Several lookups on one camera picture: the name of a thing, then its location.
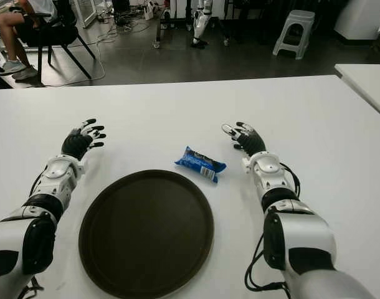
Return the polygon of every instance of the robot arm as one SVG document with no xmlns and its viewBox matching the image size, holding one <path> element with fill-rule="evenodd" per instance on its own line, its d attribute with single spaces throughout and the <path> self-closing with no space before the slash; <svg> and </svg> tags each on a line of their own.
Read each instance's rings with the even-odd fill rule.
<svg viewBox="0 0 380 299">
<path fill-rule="evenodd" d="M 252 127 L 241 122 L 237 126 L 240 128 L 223 125 L 222 129 L 239 143 L 234 147 L 250 157 L 242 164 L 254 178 L 265 213 L 264 249 L 260 255 L 270 267 L 281 270 L 285 279 L 285 283 L 264 287 L 254 284 L 253 290 L 284 288 L 296 299 L 373 299 L 358 281 L 335 270 L 334 235 L 325 220 L 299 200 L 299 189 L 295 192 L 284 175 L 288 168 L 266 151 Z"/>
<path fill-rule="evenodd" d="M 29 290 L 41 290 L 34 275 L 52 262 L 57 224 L 68 208 L 85 167 L 84 154 L 103 146 L 94 140 L 103 126 L 85 128 L 96 120 L 87 120 L 65 139 L 61 154 L 47 162 L 22 207 L 0 221 L 0 299 L 21 299 Z"/>
</svg>

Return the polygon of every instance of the plastic stool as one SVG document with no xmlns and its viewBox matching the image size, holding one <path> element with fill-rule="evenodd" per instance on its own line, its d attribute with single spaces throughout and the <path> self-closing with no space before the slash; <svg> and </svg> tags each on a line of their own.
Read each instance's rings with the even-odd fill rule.
<svg viewBox="0 0 380 299">
<path fill-rule="evenodd" d="M 280 34 L 280 37 L 276 41 L 276 46 L 273 50 L 273 55 L 277 56 L 278 52 L 282 49 L 294 51 L 297 53 L 295 56 L 295 59 L 302 59 L 303 54 L 305 53 L 306 48 L 309 45 L 309 35 L 310 31 L 313 25 L 313 22 L 315 21 L 315 13 L 311 11 L 291 11 L 290 14 L 287 17 L 287 20 L 285 21 L 284 28 L 282 33 Z M 298 45 L 289 45 L 284 43 L 284 38 L 287 35 L 287 32 L 289 28 L 294 25 L 299 24 L 302 26 L 302 36 L 300 43 Z"/>
</svg>

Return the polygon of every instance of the brown tray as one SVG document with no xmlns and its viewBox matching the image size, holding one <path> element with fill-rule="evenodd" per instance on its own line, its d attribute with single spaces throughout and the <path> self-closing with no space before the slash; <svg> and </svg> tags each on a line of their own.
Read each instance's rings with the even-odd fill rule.
<svg viewBox="0 0 380 299">
<path fill-rule="evenodd" d="M 177 173 L 146 170 L 108 186 L 85 214 L 82 264 L 93 282 L 120 298 L 159 298 L 188 282 L 209 254 L 208 201 Z"/>
</svg>

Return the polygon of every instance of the table surface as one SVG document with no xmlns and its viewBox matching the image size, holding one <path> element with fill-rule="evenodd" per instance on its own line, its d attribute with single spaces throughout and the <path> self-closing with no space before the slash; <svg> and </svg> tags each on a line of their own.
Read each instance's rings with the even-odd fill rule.
<svg viewBox="0 0 380 299">
<path fill-rule="evenodd" d="M 57 229 L 53 264 L 37 276 L 45 286 L 39 298 L 113 298 L 87 277 L 78 230 L 104 188 L 144 169 L 189 178 L 214 215 L 209 259 L 170 298 L 285 298 L 244 287 L 264 217 L 243 154 L 221 131 L 237 120 L 253 125 L 298 175 L 300 199 L 335 233 L 336 268 L 380 298 L 380 115 L 338 77 L 0 90 L 0 219 L 26 200 L 70 129 L 93 117 L 108 138 L 87 154 L 87 174 Z M 227 164 L 218 184 L 173 163 L 186 145 Z M 254 275 L 260 284 L 283 279 L 264 262 Z"/>
<path fill-rule="evenodd" d="M 335 69 L 380 113 L 380 64 L 336 64 Z"/>
</svg>

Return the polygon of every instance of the oreo package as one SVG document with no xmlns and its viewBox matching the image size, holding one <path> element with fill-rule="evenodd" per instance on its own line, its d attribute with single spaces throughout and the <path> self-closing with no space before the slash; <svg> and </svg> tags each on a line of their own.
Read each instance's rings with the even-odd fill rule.
<svg viewBox="0 0 380 299">
<path fill-rule="evenodd" d="M 176 161 L 175 164 L 193 169 L 215 183 L 217 183 L 216 174 L 226 168 L 225 163 L 212 160 L 203 154 L 193 151 L 188 146 L 184 151 L 183 157 L 179 161 Z"/>
</svg>

